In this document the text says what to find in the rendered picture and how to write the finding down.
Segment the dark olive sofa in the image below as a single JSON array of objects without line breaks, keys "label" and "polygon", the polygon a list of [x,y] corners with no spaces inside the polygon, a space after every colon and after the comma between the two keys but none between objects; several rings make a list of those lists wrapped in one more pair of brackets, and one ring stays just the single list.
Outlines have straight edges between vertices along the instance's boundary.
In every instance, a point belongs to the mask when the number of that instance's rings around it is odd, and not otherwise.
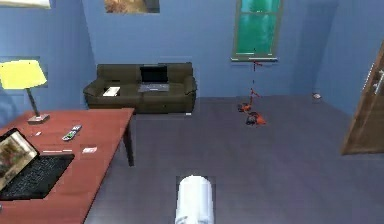
[{"label": "dark olive sofa", "polygon": [[[167,67],[169,90],[139,92],[142,66]],[[103,97],[109,87],[119,87],[117,96]],[[137,114],[191,113],[197,83],[191,62],[145,64],[98,64],[97,78],[83,89],[89,109],[134,108]]]}]

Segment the black laptop with grey keyboard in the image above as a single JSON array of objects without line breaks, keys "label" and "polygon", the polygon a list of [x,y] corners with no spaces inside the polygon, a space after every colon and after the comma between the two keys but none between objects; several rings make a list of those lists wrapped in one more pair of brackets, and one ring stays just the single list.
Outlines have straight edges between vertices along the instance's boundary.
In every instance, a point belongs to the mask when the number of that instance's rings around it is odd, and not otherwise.
[{"label": "black laptop with grey keyboard", "polygon": [[169,90],[167,67],[164,65],[142,66],[140,68],[141,84],[139,92]]}]

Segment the red and black vacuum cleaner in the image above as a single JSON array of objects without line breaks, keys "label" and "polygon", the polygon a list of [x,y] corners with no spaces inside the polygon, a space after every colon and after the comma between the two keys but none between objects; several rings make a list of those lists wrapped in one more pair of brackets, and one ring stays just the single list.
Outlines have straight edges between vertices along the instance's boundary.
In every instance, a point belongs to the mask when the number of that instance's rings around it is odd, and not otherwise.
[{"label": "red and black vacuum cleaner", "polygon": [[241,103],[237,105],[237,110],[240,113],[245,113],[247,115],[247,118],[245,120],[246,125],[265,125],[266,121],[263,118],[263,116],[252,110],[253,105],[253,97],[259,97],[259,94],[255,92],[253,88],[250,88],[250,94],[249,94],[249,101],[245,103]]}]

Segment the red wooden table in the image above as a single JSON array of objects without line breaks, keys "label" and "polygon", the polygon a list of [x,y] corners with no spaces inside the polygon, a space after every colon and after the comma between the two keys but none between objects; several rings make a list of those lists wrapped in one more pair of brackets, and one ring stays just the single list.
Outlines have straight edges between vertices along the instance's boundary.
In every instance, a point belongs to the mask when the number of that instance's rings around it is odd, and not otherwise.
[{"label": "red wooden table", "polygon": [[[0,135],[16,127],[38,151],[72,150],[75,158],[45,198],[2,201],[0,224],[83,224],[119,143],[130,140],[133,110],[56,110],[40,125],[27,123],[31,115],[25,112],[0,126]],[[81,130],[71,141],[63,141],[75,125]],[[82,153],[87,147],[97,151]]]}]

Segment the brown framed picture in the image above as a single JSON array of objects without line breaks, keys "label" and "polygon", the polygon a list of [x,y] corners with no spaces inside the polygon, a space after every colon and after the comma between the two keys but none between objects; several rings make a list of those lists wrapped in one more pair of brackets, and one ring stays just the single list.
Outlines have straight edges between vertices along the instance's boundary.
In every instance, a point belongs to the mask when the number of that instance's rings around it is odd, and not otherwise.
[{"label": "brown framed picture", "polygon": [[159,0],[104,0],[107,13],[142,14],[159,13]]}]

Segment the grey remote control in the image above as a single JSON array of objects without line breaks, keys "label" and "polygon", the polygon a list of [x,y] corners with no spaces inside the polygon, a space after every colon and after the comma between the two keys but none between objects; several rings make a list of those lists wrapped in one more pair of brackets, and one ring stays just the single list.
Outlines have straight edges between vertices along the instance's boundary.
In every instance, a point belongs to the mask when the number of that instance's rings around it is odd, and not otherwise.
[{"label": "grey remote control", "polygon": [[81,130],[81,125],[75,125],[66,135],[62,137],[63,141],[71,141],[76,134]]}]

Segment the yellow shade table lamp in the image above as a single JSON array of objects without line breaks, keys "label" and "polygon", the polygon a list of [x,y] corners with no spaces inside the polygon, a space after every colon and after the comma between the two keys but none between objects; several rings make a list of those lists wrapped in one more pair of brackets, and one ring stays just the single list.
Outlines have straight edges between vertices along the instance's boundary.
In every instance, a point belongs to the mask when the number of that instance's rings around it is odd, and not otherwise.
[{"label": "yellow shade table lamp", "polygon": [[47,78],[37,60],[14,60],[0,63],[0,84],[5,90],[25,90],[34,115],[27,122],[30,125],[45,123],[49,114],[42,114],[36,105],[31,89],[44,85]]}]

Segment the black laptop with picture screen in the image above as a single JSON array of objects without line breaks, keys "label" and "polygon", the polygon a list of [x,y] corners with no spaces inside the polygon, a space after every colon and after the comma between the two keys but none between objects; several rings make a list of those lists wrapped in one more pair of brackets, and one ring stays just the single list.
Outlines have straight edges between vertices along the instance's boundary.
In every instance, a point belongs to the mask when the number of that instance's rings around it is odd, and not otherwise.
[{"label": "black laptop with picture screen", "polygon": [[17,128],[0,136],[0,201],[43,199],[74,154],[41,155]]}]

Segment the brown wooden room door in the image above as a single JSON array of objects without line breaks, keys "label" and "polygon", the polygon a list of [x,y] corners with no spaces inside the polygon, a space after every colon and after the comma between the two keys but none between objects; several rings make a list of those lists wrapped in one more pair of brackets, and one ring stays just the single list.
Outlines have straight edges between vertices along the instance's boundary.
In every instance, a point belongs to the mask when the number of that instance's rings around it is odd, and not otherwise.
[{"label": "brown wooden room door", "polygon": [[373,85],[384,71],[384,40],[362,88],[361,97],[343,141],[340,153],[384,153],[384,81],[375,95]]}]

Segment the white framed picture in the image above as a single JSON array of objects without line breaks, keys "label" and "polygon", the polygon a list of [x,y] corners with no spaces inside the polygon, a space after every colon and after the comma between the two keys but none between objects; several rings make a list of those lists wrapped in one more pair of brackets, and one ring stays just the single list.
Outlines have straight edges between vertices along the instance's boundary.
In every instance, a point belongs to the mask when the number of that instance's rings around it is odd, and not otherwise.
[{"label": "white framed picture", "polygon": [[50,9],[50,0],[0,0],[0,6]]}]

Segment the green window with grey frame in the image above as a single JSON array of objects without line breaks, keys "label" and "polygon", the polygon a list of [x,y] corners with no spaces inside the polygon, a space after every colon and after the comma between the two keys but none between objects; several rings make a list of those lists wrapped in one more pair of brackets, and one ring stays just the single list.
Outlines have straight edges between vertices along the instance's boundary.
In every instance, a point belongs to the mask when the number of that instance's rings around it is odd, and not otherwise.
[{"label": "green window with grey frame", "polygon": [[284,0],[236,0],[231,60],[277,61]]}]

